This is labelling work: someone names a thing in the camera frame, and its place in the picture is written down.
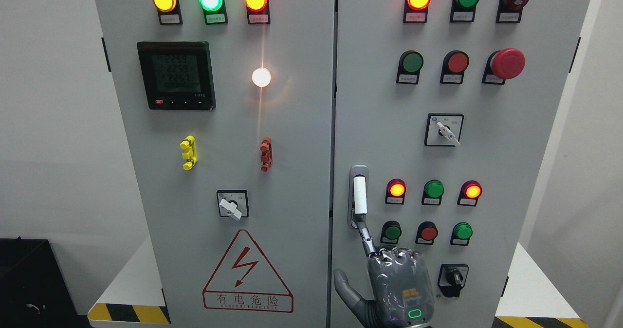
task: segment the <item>yellow black hazard stripe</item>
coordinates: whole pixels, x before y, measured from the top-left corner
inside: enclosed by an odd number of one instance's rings
[[[170,324],[166,306],[142,306],[96,303],[87,315],[94,321],[121,321]]]
[[[579,318],[496,317],[492,328],[588,328]]]

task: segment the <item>white indicator light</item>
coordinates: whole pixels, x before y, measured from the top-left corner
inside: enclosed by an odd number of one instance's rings
[[[251,80],[258,87],[266,87],[271,83],[271,72],[265,67],[259,67],[251,74]]]

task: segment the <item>gray metal panel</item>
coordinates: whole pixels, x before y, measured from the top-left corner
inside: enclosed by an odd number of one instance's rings
[[[96,3],[173,326],[324,326],[334,0],[270,0],[268,26],[247,24],[243,0],[225,0],[229,24],[213,26],[198,0],[180,0],[182,26],[159,25],[151,0]],[[208,40],[216,110],[149,110],[141,40]],[[251,82],[261,65],[273,77],[263,91]],[[178,144],[189,134],[199,161],[187,172]],[[275,161],[262,173],[265,135]],[[219,217],[218,189],[248,190],[250,217]],[[240,228],[292,291],[293,313],[204,308],[202,290]]]
[[[389,219],[401,223],[399,246],[422,251],[436,286],[442,263],[469,264],[460,299],[438,299],[435,328],[490,327],[519,237],[543,151],[573,57],[589,0],[530,0],[520,24],[496,24],[498,0],[480,0],[476,21],[450,24],[450,1],[432,0],[427,24],[403,24],[403,0],[339,0],[336,99],[333,267],[371,298],[356,230],[347,225],[348,171],[369,167],[367,225],[378,241]],[[483,85],[493,51],[516,47],[527,66],[504,86]],[[416,86],[396,84],[404,51],[422,53]],[[462,85],[441,85],[446,53],[470,56]],[[423,145],[428,113],[463,113],[461,145]],[[385,205],[391,179],[407,184],[404,205]],[[422,206],[424,184],[445,186],[441,206]],[[483,186],[478,206],[457,206],[467,180]],[[423,221],[433,221],[433,246],[416,246]],[[474,227],[470,245],[450,246],[452,227]],[[332,295],[333,327],[360,326]]]

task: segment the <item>warning triangle sign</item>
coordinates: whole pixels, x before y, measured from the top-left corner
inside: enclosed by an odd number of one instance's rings
[[[293,312],[294,296],[247,230],[238,230],[203,290],[207,309]]]

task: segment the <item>lightning bolt symbol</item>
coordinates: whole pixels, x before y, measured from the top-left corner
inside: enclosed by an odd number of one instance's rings
[[[249,274],[249,272],[251,272],[251,270],[253,270],[253,268],[259,262],[259,261],[251,261],[251,262],[247,262],[245,264],[240,264],[240,262],[242,261],[242,258],[245,257],[245,255],[247,255],[249,250],[251,250],[251,248],[249,248],[248,246],[245,246],[244,249],[242,250],[242,253],[240,253],[240,255],[238,255],[238,259],[236,259],[236,261],[234,262],[234,265],[232,266],[232,269],[233,268],[240,268],[240,267],[244,267],[244,266],[250,266],[249,269],[247,270],[247,273],[245,273],[241,279],[237,279],[236,280],[236,287],[243,283],[242,280]]]

